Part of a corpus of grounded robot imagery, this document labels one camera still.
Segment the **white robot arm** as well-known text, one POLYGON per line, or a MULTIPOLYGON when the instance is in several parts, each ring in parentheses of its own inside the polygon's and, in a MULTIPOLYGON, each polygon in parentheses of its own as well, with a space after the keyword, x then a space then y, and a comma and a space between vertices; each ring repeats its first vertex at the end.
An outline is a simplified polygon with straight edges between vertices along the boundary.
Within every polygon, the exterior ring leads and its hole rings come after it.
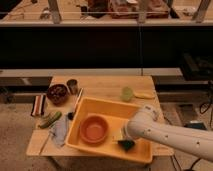
POLYGON ((140 107, 113 134, 113 139, 144 138, 213 162, 213 131, 166 125, 157 121, 158 116, 153 106, 140 107))

